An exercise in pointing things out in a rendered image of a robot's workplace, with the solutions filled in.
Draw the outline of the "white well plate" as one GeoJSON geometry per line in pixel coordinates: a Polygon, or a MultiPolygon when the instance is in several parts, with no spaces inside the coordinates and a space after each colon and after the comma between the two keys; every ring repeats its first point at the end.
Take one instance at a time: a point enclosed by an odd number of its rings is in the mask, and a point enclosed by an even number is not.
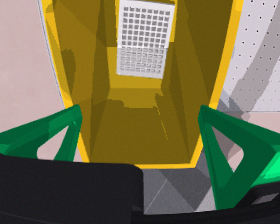
{"type": "Polygon", "coordinates": [[[163,78],[174,10],[174,4],[120,0],[116,74],[163,78]]]}

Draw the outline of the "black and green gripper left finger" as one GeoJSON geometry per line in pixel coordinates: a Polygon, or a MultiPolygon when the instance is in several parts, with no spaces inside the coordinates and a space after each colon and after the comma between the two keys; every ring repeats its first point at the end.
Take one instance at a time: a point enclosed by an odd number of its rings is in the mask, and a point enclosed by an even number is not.
{"type": "Polygon", "coordinates": [[[76,104],[47,117],[0,133],[0,153],[7,156],[38,158],[40,146],[66,128],[63,142],[53,160],[73,161],[82,124],[76,104]]]}

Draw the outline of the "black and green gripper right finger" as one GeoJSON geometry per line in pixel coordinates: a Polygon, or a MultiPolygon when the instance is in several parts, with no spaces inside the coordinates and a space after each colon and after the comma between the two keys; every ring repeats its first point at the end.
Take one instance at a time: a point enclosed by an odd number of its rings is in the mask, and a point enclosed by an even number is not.
{"type": "Polygon", "coordinates": [[[280,181],[280,133],[206,105],[200,107],[198,123],[216,210],[234,208],[256,185],[280,181]],[[234,172],[212,126],[243,150],[243,159],[234,172]]]}

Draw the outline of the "yellow open bin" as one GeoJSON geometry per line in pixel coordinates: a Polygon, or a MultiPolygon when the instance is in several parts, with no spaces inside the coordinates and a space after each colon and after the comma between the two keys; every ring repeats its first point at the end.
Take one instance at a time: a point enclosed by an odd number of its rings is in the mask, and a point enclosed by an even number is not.
{"type": "Polygon", "coordinates": [[[41,0],[65,108],[80,105],[83,162],[195,167],[201,105],[216,109],[244,0],[174,4],[163,79],[116,74],[120,0],[41,0]]]}

